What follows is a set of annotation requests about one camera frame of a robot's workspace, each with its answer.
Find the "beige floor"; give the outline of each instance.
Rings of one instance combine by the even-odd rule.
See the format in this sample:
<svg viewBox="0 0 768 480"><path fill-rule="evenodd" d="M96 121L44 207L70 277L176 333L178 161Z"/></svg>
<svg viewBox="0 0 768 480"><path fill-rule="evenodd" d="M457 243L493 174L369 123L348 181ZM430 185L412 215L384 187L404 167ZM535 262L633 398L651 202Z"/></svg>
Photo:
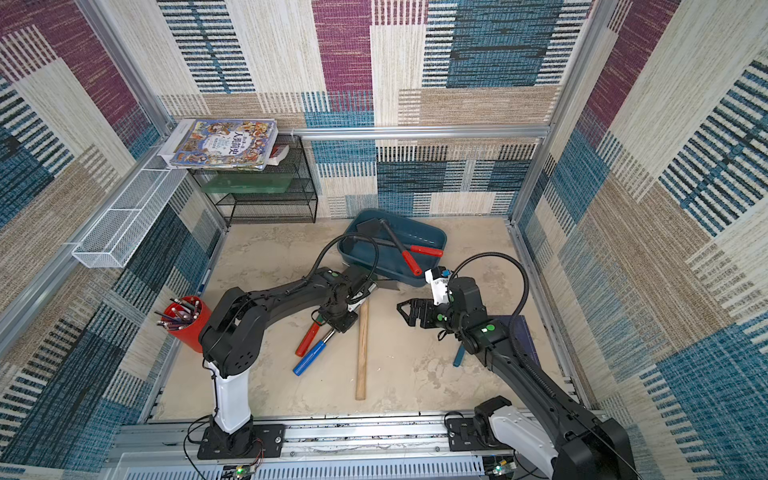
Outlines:
<svg viewBox="0 0 768 480"><path fill-rule="evenodd" d="M501 218L450 217L424 219L448 234L441 265L456 267L474 253L495 250L516 256ZM348 220L315 224L236 225L232 227L203 300L211 307L224 290L262 290L300 278L320 249L342 233ZM322 265L341 269L332 249ZM521 292L520 273L501 259L477 260L462 270L482 289L488 312L508 315ZM437 329L410 328L395 305L413 297L430 297L428 287L400 283L401 291L377 290L370 299L367 399L355 400L358 326L336 334L301 377L291 371L296 346L310 326L307 309L272 325L265 333L259 359L250 372L253 414L416 412L472 409L496 395L523 406L496 375L467 355L461 367L453 359L458 342L436 339ZM523 309L542 369L562 385L562 377L534 302ZM323 327L320 334L328 327ZM211 412L210 374L200 367L201 355L183 346L161 396L155 419L190 419Z"/></svg>

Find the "plastic bin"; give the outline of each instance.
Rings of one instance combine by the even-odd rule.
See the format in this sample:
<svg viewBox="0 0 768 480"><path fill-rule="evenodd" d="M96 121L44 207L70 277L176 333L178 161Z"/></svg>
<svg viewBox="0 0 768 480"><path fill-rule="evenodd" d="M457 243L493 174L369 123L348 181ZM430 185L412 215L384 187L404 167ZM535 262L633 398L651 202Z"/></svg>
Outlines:
<svg viewBox="0 0 768 480"><path fill-rule="evenodd" d="M423 245L424 247L445 249L448 237L445 232L432 225L417 222L409 218L400 217L384 210L368 208L361 211L355 220L347 227L346 232L357 232L358 223L362 223L372 218L383 218L389 221L395 234L403 243L412 243ZM389 235L384 230L379 231L377 238L390 240ZM369 242L358 241L349 251L344 250L343 242L338 243L339 253L345 262L370 268L373 265L374 249ZM421 253L413 253L413 259L419 264L422 270L430 270L440 263L440 257L431 257ZM415 276L402 259L400 252L394 247L384 247L379 245L379 265L374 270L381 276L407 283L411 286L424 286L426 280L424 275Z"/></svg>

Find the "black wire shelf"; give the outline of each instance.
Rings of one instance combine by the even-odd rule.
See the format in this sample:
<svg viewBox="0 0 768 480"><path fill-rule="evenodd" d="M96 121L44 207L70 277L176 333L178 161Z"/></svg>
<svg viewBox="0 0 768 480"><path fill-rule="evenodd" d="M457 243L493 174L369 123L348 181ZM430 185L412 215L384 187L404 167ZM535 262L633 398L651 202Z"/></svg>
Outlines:
<svg viewBox="0 0 768 480"><path fill-rule="evenodd" d="M192 177L200 185L206 185L219 176L270 175L291 176L287 186L278 192L238 193L222 192L206 195L216 205L227 226L233 223L314 223L317 218L317 190L310 173L301 138L292 135L278 135L275 145L288 145L288 155L279 165L267 165L262 171L195 169Z"/></svg>

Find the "red screwdriver handle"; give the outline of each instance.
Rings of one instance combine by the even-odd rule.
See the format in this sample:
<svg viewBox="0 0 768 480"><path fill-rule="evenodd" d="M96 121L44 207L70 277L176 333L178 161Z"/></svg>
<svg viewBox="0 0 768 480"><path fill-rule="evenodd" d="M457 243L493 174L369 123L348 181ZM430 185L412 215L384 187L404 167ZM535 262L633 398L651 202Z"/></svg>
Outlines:
<svg viewBox="0 0 768 480"><path fill-rule="evenodd" d="M432 257L442 257L442 250L431 247L422 247L421 245L411 245L411 251L413 253L423 253L425 255L431 255Z"/></svg>
<svg viewBox="0 0 768 480"><path fill-rule="evenodd" d="M299 348L296 349L296 356L304 356L306 351L310 349L310 345L312 345L312 340L315 339L315 335L317 334L317 330L320 329L320 325L318 322L312 322L312 326L309 330L306 331L306 335L304 336L304 339L299 344Z"/></svg>
<svg viewBox="0 0 768 480"><path fill-rule="evenodd" d="M419 268L419 264L416 263L416 260L413 259L413 255L407 250L403 250L402 252L402 258L406 260L406 263L408 264L408 267L411 269L411 272L413 272L416 276L422 275L422 269Z"/></svg>

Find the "screwdriver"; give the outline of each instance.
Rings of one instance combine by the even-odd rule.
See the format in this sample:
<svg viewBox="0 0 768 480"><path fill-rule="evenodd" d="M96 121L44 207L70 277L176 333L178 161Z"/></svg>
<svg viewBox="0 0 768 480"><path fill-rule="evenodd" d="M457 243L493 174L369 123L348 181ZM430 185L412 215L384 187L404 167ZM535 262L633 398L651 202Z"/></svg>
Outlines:
<svg viewBox="0 0 768 480"><path fill-rule="evenodd" d="M296 376L300 376L302 373L304 373L304 370L306 370L307 367L312 365L312 362L314 362L317 356L326 348L328 340L331 339L334 333L336 333L336 329L332 328L331 331L328 332L328 334L325 335L322 340L320 340L318 343L315 343L315 346L312 347L310 352L307 353L304 358L301 359L299 364L293 368L293 373L295 373Z"/></svg>
<svg viewBox="0 0 768 480"><path fill-rule="evenodd" d="M317 319L312 321L312 326L306 331L306 335L301 340L299 348L296 349L296 356L304 356L310 345L312 345L312 341L315 339L317 331L320 330L320 326L325 322L326 321L320 315L317 316Z"/></svg>

